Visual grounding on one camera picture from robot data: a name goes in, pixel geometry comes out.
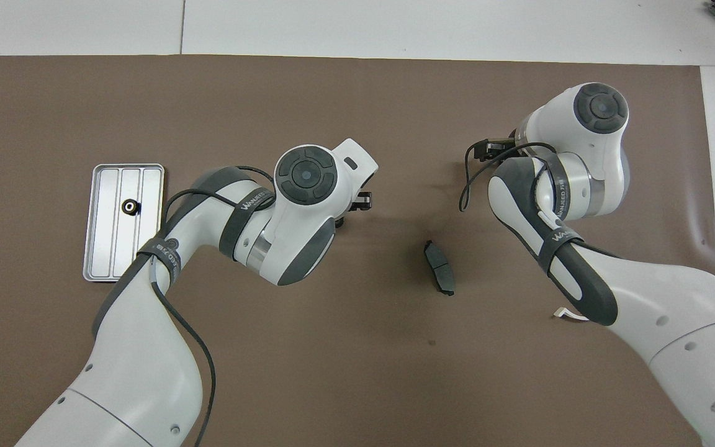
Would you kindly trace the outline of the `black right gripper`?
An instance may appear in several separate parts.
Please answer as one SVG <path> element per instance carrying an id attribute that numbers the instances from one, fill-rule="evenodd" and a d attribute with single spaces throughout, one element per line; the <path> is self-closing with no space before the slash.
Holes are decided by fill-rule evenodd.
<path id="1" fill-rule="evenodd" d="M 488 138 L 484 142 L 484 161 L 502 160 L 514 153 L 514 138 Z"/>

